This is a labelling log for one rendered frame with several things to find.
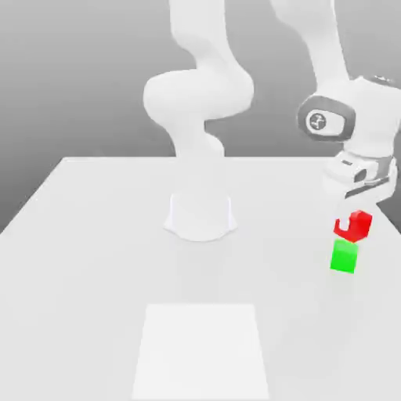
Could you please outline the small green cube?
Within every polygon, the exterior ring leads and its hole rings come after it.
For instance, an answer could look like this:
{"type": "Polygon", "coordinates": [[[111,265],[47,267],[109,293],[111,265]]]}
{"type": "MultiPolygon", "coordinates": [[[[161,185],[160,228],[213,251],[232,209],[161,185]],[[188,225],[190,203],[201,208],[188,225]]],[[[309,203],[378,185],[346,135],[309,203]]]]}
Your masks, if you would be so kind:
{"type": "Polygon", "coordinates": [[[356,268],[358,250],[358,244],[344,239],[336,239],[330,268],[339,272],[353,274],[356,268]]]}

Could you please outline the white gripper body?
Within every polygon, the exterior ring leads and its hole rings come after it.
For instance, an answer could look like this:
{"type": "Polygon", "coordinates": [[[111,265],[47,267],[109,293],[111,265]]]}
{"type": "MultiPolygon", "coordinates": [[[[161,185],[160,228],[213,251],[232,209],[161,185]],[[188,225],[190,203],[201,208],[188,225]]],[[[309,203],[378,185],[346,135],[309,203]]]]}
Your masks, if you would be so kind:
{"type": "Polygon", "coordinates": [[[340,178],[345,184],[341,205],[359,207],[390,198],[398,179],[396,162],[341,162],[340,178]]]}

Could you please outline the small red cube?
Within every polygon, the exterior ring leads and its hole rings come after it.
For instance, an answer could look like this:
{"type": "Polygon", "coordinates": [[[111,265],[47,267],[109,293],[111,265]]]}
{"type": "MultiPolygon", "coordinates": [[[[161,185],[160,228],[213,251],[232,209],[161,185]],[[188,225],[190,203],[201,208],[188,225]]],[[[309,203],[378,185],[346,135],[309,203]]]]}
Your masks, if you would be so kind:
{"type": "Polygon", "coordinates": [[[348,223],[347,229],[340,226],[341,220],[337,219],[334,224],[334,233],[340,238],[351,243],[356,243],[368,237],[373,216],[365,211],[357,210],[345,220],[348,223]]]}

